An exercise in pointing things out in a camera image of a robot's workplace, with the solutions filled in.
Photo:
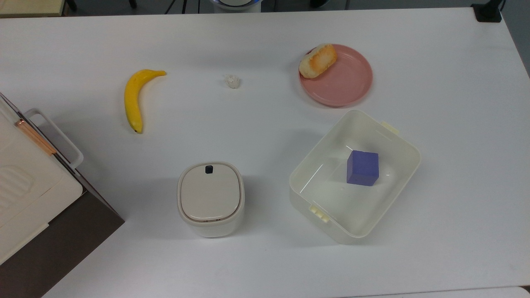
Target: small white container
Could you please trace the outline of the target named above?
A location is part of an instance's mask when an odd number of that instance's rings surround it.
[[[350,244],[379,222],[420,164],[420,152],[362,111],[348,111],[289,178],[290,201],[336,242]],[[373,186],[346,183],[352,150],[379,154]]]
[[[177,200],[180,217],[197,234],[226,236],[243,218],[245,190],[239,171],[226,162],[192,165],[180,175]]]

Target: blue block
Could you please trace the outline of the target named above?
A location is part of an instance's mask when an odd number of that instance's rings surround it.
[[[348,158],[346,182],[372,186],[379,178],[379,154],[353,150]]]

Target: bread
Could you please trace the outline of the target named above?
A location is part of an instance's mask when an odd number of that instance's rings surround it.
[[[316,78],[337,61],[337,52],[330,43],[323,43],[305,55],[298,70],[304,78]]]

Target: yellow banana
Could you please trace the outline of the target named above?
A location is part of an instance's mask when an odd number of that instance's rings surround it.
[[[132,75],[125,86],[125,114],[131,127],[139,134],[142,133],[143,123],[140,107],[138,106],[138,94],[147,82],[161,75],[166,75],[166,72],[142,69]]]

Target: pink plate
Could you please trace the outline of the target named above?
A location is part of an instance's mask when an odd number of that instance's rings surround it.
[[[358,51],[343,45],[333,45],[337,62],[316,78],[304,78],[300,83],[305,92],[319,103],[342,107],[361,99],[373,80],[370,63]]]

